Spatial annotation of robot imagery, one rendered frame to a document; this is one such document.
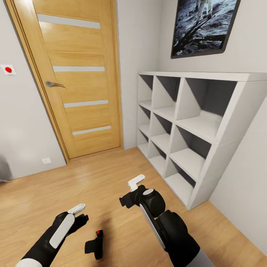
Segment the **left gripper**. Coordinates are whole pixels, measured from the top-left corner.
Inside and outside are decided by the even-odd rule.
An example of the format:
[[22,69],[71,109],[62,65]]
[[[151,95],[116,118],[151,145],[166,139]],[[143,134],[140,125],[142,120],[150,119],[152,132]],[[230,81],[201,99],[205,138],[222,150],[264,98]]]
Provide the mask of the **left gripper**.
[[75,229],[72,232],[67,233],[66,237],[69,236],[71,233],[76,232],[82,226],[84,226],[87,223],[87,221],[89,220],[89,217],[88,217],[88,215],[81,214],[78,217],[76,217],[75,219],[76,219]]

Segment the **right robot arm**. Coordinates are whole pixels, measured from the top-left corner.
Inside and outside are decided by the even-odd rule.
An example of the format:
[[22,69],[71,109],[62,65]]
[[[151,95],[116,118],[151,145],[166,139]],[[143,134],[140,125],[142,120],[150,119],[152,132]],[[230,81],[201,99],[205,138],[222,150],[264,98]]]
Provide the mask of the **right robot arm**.
[[168,252],[174,267],[215,267],[194,238],[188,234],[183,219],[175,212],[165,211],[165,201],[155,189],[137,186],[144,175],[128,181],[130,192],[119,198],[129,209],[139,206],[163,249]]

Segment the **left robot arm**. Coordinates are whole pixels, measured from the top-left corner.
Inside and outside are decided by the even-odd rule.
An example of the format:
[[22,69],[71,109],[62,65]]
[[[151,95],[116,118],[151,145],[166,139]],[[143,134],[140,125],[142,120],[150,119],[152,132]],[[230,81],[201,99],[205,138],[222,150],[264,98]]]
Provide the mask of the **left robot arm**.
[[88,215],[84,214],[75,217],[85,208],[85,204],[79,204],[58,216],[16,267],[50,267],[66,237],[76,232],[89,220]]

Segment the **digital camera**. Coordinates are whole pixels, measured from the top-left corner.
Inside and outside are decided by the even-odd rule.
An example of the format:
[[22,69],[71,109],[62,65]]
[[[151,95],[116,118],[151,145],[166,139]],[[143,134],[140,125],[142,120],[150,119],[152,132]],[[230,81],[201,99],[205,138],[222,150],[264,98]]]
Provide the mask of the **digital camera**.
[[85,254],[95,253],[95,258],[97,260],[103,258],[103,230],[96,231],[98,236],[95,240],[87,241],[85,244]]

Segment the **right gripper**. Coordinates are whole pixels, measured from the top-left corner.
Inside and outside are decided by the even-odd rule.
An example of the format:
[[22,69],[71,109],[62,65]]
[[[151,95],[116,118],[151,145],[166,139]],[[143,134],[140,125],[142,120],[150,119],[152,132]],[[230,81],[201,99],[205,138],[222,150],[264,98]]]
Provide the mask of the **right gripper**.
[[119,198],[120,203],[122,206],[125,206],[129,209],[132,206],[134,206],[136,203],[136,195],[138,192],[143,191],[145,189],[144,185],[138,186],[138,188],[135,191],[129,192],[126,195],[124,195],[122,198]]

